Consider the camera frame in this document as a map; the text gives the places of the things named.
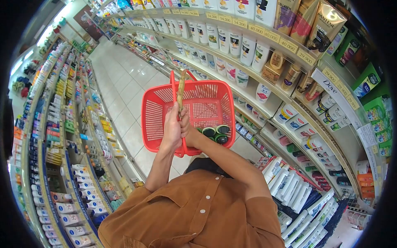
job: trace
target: price label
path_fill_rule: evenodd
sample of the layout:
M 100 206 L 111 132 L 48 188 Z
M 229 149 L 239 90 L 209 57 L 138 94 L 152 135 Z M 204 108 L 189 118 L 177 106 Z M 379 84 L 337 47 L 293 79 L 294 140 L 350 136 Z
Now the price label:
M 276 43 L 280 42 L 280 35 L 276 34 L 273 31 L 267 30 L 267 29 L 265 29 L 265 37 L 276 42 Z
M 302 49 L 298 50 L 298 56 L 305 61 L 306 63 L 308 63 L 309 65 L 314 65 L 314 63 L 316 62 L 316 60 L 310 56 L 307 52 L 303 51 Z
M 346 86 L 342 83 L 341 80 L 337 81 L 335 86 L 339 89 L 339 91 L 342 93 L 342 95 L 347 98 L 351 93 L 350 91 L 346 88 Z
M 200 16 L 197 10 L 189 10 L 189 15 Z
M 336 85 L 336 83 L 339 81 L 338 76 L 335 75 L 333 71 L 330 68 L 328 68 L 328 66 L 326 66 L 322 72 L 334 85 Z
M 227 23 L 232 23 L 231 22 L 231 16 L 229 16 L 229 15 L 218 14 L 218 18 L 219 18 L 220 21 L 224 21 L 224 22 L 227 22 Z
M 255 32 L 260 35 L 265 34 L 265 29 L 259 26 L 256 26 L 255 24 L 248 23 L 248 29 L 251 30 L 252 32 Z
M 346 98 L 347 102 L 350 104 L 350 106 L 352 107 L 352 109 L 357 110 L 360 105 L 357 103 L 356 99 L 354 99 L 354 97 L 352 96 L 352 94 L 348 95 L 348 97 Z
M 287 41 L 283 37 L 280 37 L 279 44 L 282 45 L 283 47 L 285 47 L 286 49 L 290 50 L 293 53 L 296 53 L 298 51 L 298 46 L 297 45 L 295 45 L 292 42 Z
M 189 10 L 181 10 L 181 15 L 189 15 Z
M 207 18 L 218 20 L 218 14 L 216 13 L 205 12 L 205 15 L 207 16 Z

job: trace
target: shopping cart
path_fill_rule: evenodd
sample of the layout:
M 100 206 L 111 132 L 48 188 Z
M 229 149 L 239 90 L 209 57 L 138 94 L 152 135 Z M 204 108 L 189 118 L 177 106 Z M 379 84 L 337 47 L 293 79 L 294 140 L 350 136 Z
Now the shopping cart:
M 230 148 L 236 129 L 230 87 L 218 80 L 197 81 L 191 72 L 187 73 L 193 80 L 185 81 L 183 106 L 187 108 L 190 124 L 200 128 L 228 125 L 228 141 L 223 146 Z M 176 102 L 178 86 L 179 81 L 175 82 L 174 71 L 171 71 L 170 84 L 150 88 L 143 95 L 142 137 L 145 147 L 151 152 L 158 152 L 164 135 L 165 117 Z M 175 156 L 182 158 L 185 154 L 193 156 L 200 153 L 198 149 L 186 147 L 185 138 L 182 138 L 182 146 L 175 151 Z

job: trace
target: price tag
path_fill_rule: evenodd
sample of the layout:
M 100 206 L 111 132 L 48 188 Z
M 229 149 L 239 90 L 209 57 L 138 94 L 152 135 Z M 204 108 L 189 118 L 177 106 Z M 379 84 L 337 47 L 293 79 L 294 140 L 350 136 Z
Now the price tag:
M 346 98 L 347 102 L 350 104 L 350 106 L 352 107 L 352 109 L 357 110 L 360 105 L 357 103 L 356 99 L 354 99 L 354 97 L 352 96 L 352 94 L 348 95 L 348 97 Z
M 256 26 L 255 24 L 248 23 L 248 29 L 251 30 L 252 32 L 255 32 L 260 35 L 265 34 L 265 29 L 259 26 Z
M 200 16 L 197 10 L 189 10 L 189 15 Z
M 283 37 L 280 37 L 280 42 L 279 44 L 286 49 L 290 50 L 293 53 L 296 53 L 298 51 L 298 46 L 295 45 L 292 42 L 289 42 L 288 40 L 284 39 Z
M 302 49 L 298 50 L 298 56 L 305 61 L 306 63 L 308 63 L 309 65 L 314 65 L 314 63 L 316 62 L 316 60 L 310 56 L 307 52 L 303 51 Z
M 189 10 L 180 10 L 181 15 L 189 15 Z
M 231 22 L 231 16 L 229 16 L 229 15 L 218 14 L 218 18 L 219 18 L 220 21 L 224 21 L 224 22 L 227 22 L 227 23 L 232 23 Z
M 346 88 L 341 80 L 337 81 L 335 86 L 339 89 L 339 91 L 345 98 L 348 98 L 348 96 L 351 95 L 350 91 Z
M 265 37 L 276 42 L 276 43 L 280 42 L 280 35 L 276 34 L 273 31 L 267 30 L 267 29 L 265 29 Z
M 207 16 L 207 18 L 218 20 L 218 14 L 216 13 L 205 12 L 205 15 Z

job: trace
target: orange bottle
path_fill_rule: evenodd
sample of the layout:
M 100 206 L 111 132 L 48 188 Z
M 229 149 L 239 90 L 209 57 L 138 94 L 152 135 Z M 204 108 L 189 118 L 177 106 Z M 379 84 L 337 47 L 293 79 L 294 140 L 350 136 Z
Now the orange bottle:
M 359 175 L 357 175 L 357 180 L 359 180 L 359 181 L 374 181 L 374 179 L 372 178 L 372 173 L 359 174 Z

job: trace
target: aisle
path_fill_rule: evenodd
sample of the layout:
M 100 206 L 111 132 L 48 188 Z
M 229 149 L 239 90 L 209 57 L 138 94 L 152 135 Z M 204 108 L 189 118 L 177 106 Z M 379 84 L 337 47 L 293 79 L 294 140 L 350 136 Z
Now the aisle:
M 155 153 L 148 151 L 142 140 L 141 105 L 145 90 L 169 83 L 169 78 L 120 45 L 114 45 L 105 37 L 89 56 L 92 60 L 98 85 L 104 102 L 135 162 L 147 176 L 152 167 Z M 236 134 L 231 148 L 246 159 L 258 161 L 261 154 L 247 141 Z M 170 179 L 186 170 L 189 156 L 174 157 Z M 123 164 L 127 174 L 131 174 L 128 163 Z

